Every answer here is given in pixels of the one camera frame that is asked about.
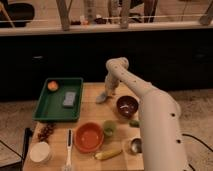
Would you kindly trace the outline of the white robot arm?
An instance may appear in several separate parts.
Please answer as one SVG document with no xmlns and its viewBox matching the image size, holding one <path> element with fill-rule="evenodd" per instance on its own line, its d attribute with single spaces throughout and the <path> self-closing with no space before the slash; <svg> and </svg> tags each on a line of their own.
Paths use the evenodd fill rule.
<svg viewBox="0 0 213 171">
<path fill-rule="evenodd" d="M 105 90 L 110 95 L 121 81 L 140 99 L 144 171 L 189 171 L 180 131 L 179 104 L 167 92 L 129 72 L 128 66 L 124 57 L 106 62 Z"/>
</svg>

